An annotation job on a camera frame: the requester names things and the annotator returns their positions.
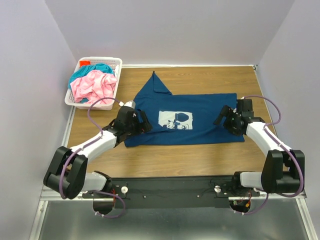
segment white print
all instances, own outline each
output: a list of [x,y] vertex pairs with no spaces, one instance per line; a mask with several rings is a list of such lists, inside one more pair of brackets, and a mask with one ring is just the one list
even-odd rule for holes
[[158,123],[166,129],[192,130],[193,115],[187,111],[159,111]]

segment laundry basket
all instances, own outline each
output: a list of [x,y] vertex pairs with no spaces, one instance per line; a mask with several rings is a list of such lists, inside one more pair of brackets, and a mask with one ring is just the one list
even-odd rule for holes
[[[114,88],[114,92],[113,92],[113,97],[116,98],[120,74],[121,74],[121,68],[122,68],[122,60],[120,58],[116,58],[116,57],[104,57],[104,56],[83,57],[78,61],[77,65],[74,69],[74,72],[79,70],[80,61],[90,61],[92,65],[93,64],[101,64],[101,63],[107,64],[112,68],[112,70],[114,71],[114,75],[117,79],[117,82],[116,82],[115,88]],[[71,89],[67,90],[65,98],[64,98],[64,102],[67,105],[75,106],[78,109],[88,109],[91,106],[91,104],[87,104],[87,103],[76,103]],[[97,103],[92,109],[94,109],[94,110],[111,110],[114,105],[114,102],[115,101],[113,100],[109,104]]]

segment wooden table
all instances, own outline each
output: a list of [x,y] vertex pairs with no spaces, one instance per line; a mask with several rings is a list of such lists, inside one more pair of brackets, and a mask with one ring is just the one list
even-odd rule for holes
[[[172,94],[237,93],[238,98],[261,95],[254,70],[239,67],[170,67],[124,68],[121,72],[117,99],[132,100],[150,78],[153,70]],[[263,99],[253,99],[256,116],[266,122],[270,117]],[[119,106],[111,111],[92,111],[91,116],[106,126],[117,116]],[[75,111],[68,147],[78,145],[98,133],[88,120],[87,111]],[[111,177],[164,177],[198,175],[232,175],[235,171],[262,171],[265,157],[255,143],[245,142],[137,146],[126,148],[122,143],[96,158],[87,171],[101,171]]]

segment white wall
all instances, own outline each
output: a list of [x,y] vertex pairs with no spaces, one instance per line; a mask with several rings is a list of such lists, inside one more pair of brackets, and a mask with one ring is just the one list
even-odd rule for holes
[[76,59],[257,64],[294,0],[45,0]]
[[0,239],[29,239],[76,62],[43,0],[0,2]]
[[[258,65],[265,96],[283,113],[280,138],[305,153],[307,206],[320,236],[320,1],[296,0]],[[273,119],[277,114],[269,108]]]

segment navy blue shirt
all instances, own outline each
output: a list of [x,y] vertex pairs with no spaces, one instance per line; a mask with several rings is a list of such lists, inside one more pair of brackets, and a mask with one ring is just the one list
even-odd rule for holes
[[153,72],[134,102],[153,129],[126,139],[126,147],[244,142],[243,136],[213,124],[224,105],[236,107],[236,93],[172,95]]

